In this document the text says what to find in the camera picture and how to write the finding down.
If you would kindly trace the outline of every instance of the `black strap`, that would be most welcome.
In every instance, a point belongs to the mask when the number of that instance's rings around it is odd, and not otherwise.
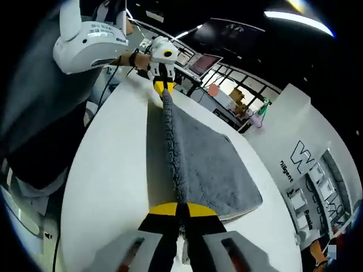
[[[135,58],[136,58],[137,52],[134,52],[131,54],[131,56],[129,57],[129,63],[131,67],[136,67],[135,65]]]

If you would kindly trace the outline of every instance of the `monitor screen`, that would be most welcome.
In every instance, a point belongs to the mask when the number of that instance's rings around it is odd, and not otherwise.
[[[193,38],[208,50],[221,50],[245,56],[263,36],[264,30],[225,19],[211,18]]]
[[[204,54],[201,56],[189,69],[196,73],[198,76],[203,76],[207,73],[216,63],[223,59],[219,56]]]

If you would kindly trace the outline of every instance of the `cardboard box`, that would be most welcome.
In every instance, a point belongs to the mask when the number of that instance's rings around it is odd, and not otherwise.
[[[229,97],[238,103],[244,98],[244,95],[239,89],[234,88],[233,91],[229,94]]]

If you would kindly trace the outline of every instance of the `white wall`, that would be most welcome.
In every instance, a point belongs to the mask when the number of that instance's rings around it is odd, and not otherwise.
[[[244,136],[261,157],[280,190],[291,186],[282,172],[282,160],[293,180],[297,181],[310,168],[311,164],[306,163],[309,152],[311,159],[319,158],[329,148],[348,187],[351,205],[354,207],[362,198],[358,171],[346,145],[330,123],[311,105],[310,98],[295,86],[289,84],[267,109],[261,129],[252,127]],[[299,141],[305,145],[305,151],[296,154],[302,158],[299,166],[302,173],[299,173],[298,164],[294,164],[290,158]]]

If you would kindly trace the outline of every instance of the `person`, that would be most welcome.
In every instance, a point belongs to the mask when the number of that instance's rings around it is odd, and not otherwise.
[[[5,104],[0,136],[7,147],[6,159],[25,196],[48,196],[66,179],[66,169],[86,131],[86,100],[101,71],[97,68],[63,74],[52,55],[59,35],[59,16],[55,12],[36,29]],[[125,52],[110,65],[130,66],[131,56],[132,52]],[[139,69],[147,69],[149,62],[149,55],[134,56],[134,65]]]

